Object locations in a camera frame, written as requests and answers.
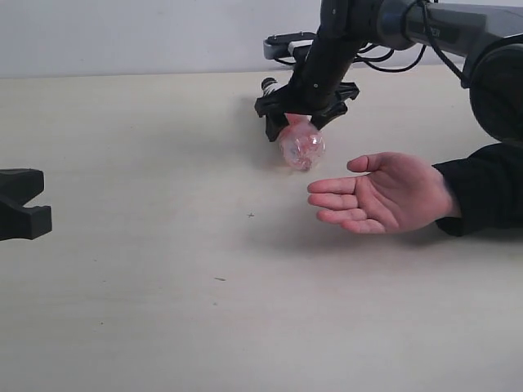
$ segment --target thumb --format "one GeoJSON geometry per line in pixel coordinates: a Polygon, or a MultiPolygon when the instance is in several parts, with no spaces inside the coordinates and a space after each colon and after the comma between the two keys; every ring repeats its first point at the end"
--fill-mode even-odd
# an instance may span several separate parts
{"type": "Polygon", "coordinates": [[[383,166],[389,156],[389,153],[363,155],[351,160],[346,167],[354,173],[376,172],[383,166]]]}

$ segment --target finger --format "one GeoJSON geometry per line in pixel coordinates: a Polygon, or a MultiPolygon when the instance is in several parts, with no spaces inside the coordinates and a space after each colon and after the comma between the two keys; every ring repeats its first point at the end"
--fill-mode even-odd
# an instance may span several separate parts
{"type": "Polygon", "coordinates": [[[318,219],[325,223],[340,225],[344,221],[365,221],[367,214],[359,208],[345,211],[321,210],[318,211],[318,219]]]}
{"type": "Polygon", "coordinates": [[[358,199],[352,194],[312,194],[309,197],[309,204],[316,207],[342,211],[357,208],[358,199]]]}
{"type": "Polygon", "coordinates": [[[353,159],[347,164],[347,169],[354,173],[370,173],[378,171],[391,153],[380,153],[372,155],[363,155],[353,159]]]}
{"type": "Polygon", "coordinates": [[[342,228],[355,234],[385,234],[385,226],[374,219],[367,220],[345,220],[342,228]]]}
{"type": "Polygon", "coordinates": [[[355,178],[334,178],[313,182],[307,189],[311,194],[352,194],[355,184],[355,178]]]}

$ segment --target black jacket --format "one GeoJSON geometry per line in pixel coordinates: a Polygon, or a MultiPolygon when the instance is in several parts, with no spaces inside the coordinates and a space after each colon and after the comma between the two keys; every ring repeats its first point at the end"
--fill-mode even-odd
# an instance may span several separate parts
{"type": "Polygon", "coordinates": [[[465,159],[434,166],[461,207],[462,218],[437,221],[447,234],[463,236],[495,228],[523,227],[523,149],[489,145],[465,159]]]}

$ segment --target robotic arm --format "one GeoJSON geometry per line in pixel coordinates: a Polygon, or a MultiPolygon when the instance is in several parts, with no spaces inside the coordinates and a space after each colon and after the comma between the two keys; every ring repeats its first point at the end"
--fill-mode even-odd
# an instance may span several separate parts
{"type": "Polygon", "coordinates": [[[489,135],[523,142],[523,7],[427,0],[322,0],[316,34],[265,40],[268,60],[296,60],[288,85],[256,102],[269,140],[288,125],[285,113],[310,115],[318,129],[345,114],[345,101],[359,89],[342,80],[367,45],[404,51],[417,43],[422,53],[433,48],[469,89],[473,113],[489,135]],[[464,58],[463,70],[444,51],[464,58]]]}

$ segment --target black bracket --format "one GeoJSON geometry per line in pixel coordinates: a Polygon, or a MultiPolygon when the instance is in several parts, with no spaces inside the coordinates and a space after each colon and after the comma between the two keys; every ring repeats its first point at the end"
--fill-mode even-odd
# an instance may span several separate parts
{"type": "Polygon", "coordinates": [[[0,170],[0,241],[36,239],[52,231],[51,207],[24,207],[43,188],[39,170],[0,170]]]}
{"type": "Polygon", "coordinates": [[[278,139],[282,130],[288,126],[285,114],[303,114],[311,116],[311,123],[321,131],[336,118],[348,112],[345,101],[355,100],[360,94],[360,89],[353,82],[342,82],[336,90],[332,103],[324,110],[311,112],[299,105],[299,100],[294,99],[289,86],[260,97],[254,105],[258,116],[266,118],[266,135],[270,142],[278,139]]]}

